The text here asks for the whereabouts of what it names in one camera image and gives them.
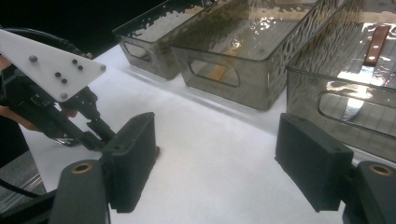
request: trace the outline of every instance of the bolt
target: bolt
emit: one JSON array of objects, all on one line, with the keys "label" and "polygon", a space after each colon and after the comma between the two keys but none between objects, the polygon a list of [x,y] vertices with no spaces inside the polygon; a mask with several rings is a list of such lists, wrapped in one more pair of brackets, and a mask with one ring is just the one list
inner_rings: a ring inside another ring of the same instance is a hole
[{"label": "bolt", "polygon": [[68,96],[67,93],[65,93],[65,92],[61,93],[61,98],[62,99],[67,99],[67,96]]},{"label": "bolt", "polygon": [[32,62],[32,63],[35,63],[35,62],[38,61],[38,58],[37,58],[37,56],[35,56],[35,55],[30,55],[30,56],[29,56],[29,61]]}]

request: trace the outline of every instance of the black cable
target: black cable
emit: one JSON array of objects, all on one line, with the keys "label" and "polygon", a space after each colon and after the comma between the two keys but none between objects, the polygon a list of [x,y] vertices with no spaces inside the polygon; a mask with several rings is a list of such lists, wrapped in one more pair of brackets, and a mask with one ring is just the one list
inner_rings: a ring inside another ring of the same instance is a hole
[{"label": "black cable", "polygon": [[19,194],[21,194],[21,195],[24,195],[24,196],[26,196],[26,197],[29,197],[29,198],[37,198],[37,197],[40,196],[40,195],[35,194],[35,193],[33,193],[33,192],[30,192],[30,191],[28,191],[28,190],[18,188],[18,187],[16,187],[16,186],[14,186],[14,185],[8,183],[7,181],[5,181],[5,180],[2,179],[2,178],[0,178],[0,186],[3,187],[3,188],[5,188],[5,189],[9,189],[9,190],[14,191],[14,192],[16,192],[16,193],[19,193]]}]

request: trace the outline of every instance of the brown handle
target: brown handle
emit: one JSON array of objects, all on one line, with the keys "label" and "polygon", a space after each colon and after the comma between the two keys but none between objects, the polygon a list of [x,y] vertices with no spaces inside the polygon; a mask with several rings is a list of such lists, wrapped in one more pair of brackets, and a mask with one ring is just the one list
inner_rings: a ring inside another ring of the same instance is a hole
[{"label": "brown handle", "polygon": [[370,48],[364,58],[364,65],[374,67],[378,62],[379,55],[382,48],[384,48],[385,41],[387,40],[388,31],[390,26],[377,26],[370,43]]}]

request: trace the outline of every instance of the transparent gray container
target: transparent gray container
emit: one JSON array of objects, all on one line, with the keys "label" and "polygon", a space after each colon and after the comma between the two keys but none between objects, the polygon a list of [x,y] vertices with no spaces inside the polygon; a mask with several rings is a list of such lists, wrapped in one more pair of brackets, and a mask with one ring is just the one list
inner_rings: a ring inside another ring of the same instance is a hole
[{"label": "transparent gray container", "polygon": [[267,110],[286,86],[286,63],[326,23],[337,1],[221,2],[172,41],[181,74],[190,87]]},{"label": "transparent gray container", "polygon": [[178,73],[170,40],[183,33],[206,13],[210,0],[168,0],[113,30],[128,62],[159,77]]},{"label": "transparent gray container", "polygon": [[[288,113],[311,120],[347,145],[396,161],[396,23],[370,84],[359,80],[377,25],[395,22],[390,0],[348,0],[287,66]],[[346,119],[346,110],[356,114]]]}]

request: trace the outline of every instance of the knife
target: knife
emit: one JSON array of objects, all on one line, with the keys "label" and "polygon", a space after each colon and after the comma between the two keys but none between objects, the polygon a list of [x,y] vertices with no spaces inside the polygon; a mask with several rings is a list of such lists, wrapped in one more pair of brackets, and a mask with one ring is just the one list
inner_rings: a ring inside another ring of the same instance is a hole
[{"label": "knife", "polygon": [[[370,47],[367,50],[366,56],[363,61],[363,66],[361,67],[361,71],[358,74],[360,82],[373,84],[376,86],[381,86],[382,84],[384,84],[383,82],[372,82],[372,80],[375,66],[378,62],[381,50],[385,45],[385,41],[387,40],[389,29],[390,26],[375,27],[375,31],[370,42]],[[344,113],[343,120],[348,121],[355,117],[355,115],[358,114],[361,110],[363,104],[364,101],[362,100],[349,98],[347,101],[346,111]]]}]

